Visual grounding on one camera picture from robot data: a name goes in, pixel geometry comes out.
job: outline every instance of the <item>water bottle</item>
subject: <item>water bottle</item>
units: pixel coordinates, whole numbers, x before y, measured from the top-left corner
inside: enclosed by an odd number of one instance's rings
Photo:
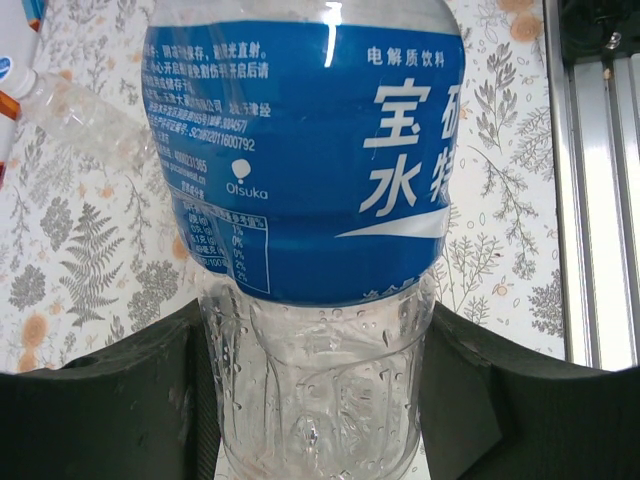
[[[241,479],[410,465],[463,70],[442,0],[158,1],[143,98]]]
[[[139,166],[155,155],[148,128],[60,75],[0,57],[0,89],[47,134],[114,168]]]

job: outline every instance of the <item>water droplet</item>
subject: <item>water droplet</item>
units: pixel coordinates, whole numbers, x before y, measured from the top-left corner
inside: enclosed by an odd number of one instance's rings
[[[382,341],[389,348],[389,343],[391,343],[391,332],[389,330],[385,330],[382,332]]]

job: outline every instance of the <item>white swoosh graphic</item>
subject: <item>white swoosh graphic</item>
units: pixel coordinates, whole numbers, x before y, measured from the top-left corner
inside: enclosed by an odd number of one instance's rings
[[[341,233],[338,237],[357,237],[365,235],[391,235],[413,238],[442,238],[449,228],[450,207],[435,212],[422,213],[411,217],[399,218],[370,227]]]

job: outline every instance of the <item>floral wallpaper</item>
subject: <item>floral wallpaper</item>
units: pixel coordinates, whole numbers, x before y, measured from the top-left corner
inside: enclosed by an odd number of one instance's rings
[[[541,0],[448,4],[468,66],[437,293],[471,321],[563,357]],[[142,122],[140,62],[152,9],[152,0],[51,0],[35,67]],[[59,367],[195,296],[194,263],[157,162],[116,172],[25,122],[11,157],[0,160],[0,369]],[[407,479],[423,480],[423,464],[418,458]]]

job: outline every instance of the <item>bottle cap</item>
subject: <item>bottle cap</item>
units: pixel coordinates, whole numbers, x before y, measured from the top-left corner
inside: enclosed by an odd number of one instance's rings
[[[15,63],[11,57],[0,57],[0,90],[14,100],[26,96],[36,79],[36,72],[31,68]]]

